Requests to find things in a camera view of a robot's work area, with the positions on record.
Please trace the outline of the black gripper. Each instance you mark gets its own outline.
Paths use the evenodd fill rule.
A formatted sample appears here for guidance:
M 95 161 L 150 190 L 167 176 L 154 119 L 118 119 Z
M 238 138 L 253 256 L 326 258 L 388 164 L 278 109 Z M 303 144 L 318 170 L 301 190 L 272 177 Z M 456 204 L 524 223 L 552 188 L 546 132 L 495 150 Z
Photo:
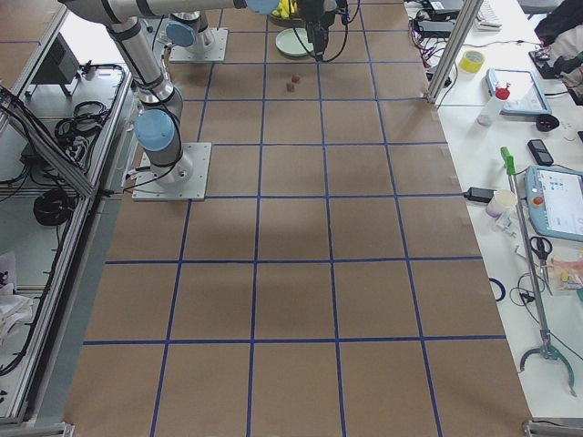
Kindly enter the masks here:
M 299 2 L 299 13 L 302 18 L 308 41 L 312 44 L 314 58 L 322 62 L 328 45 L 328 28 L 324 0 L 304 0 Z

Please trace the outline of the second arm base plate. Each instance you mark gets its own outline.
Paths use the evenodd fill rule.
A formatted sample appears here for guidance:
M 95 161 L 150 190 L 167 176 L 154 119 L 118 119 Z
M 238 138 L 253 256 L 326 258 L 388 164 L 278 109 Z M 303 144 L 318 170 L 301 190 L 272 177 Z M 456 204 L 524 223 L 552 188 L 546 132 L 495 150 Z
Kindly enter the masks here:
M 167 36 L 172 44 L 169 61 L 182 64 L 222 62 L 228 35 L 229 30 L 224 27 L 208 27 L 203 32 L 168 28 Z

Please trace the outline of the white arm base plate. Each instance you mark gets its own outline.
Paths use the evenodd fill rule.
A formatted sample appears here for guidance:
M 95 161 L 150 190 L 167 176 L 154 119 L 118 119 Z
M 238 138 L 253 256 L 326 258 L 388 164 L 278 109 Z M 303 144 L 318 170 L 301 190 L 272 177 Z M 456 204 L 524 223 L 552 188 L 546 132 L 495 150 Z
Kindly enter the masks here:
M 139 172 L 137 188 L 132 190 L 135 201 L 203 201 L 206 197 L 212 145 L 210 142 L 183 143 L 182 158 L 163 178 L 156 179 L 166 169 L 154 166 Z

